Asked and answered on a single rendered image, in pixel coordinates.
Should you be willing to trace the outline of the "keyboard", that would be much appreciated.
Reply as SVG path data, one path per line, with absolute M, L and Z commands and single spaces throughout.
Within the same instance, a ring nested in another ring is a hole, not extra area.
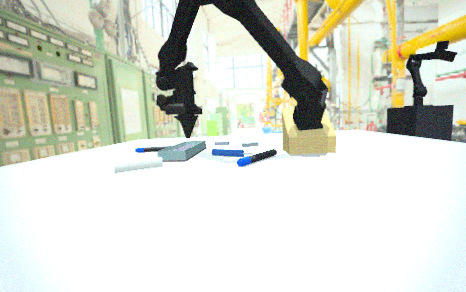
M 185 141 L 159 150 L 157 155 L 162 157 L 163 162 L 186 162 L 204 149 L 206 149 L 206 140 Z

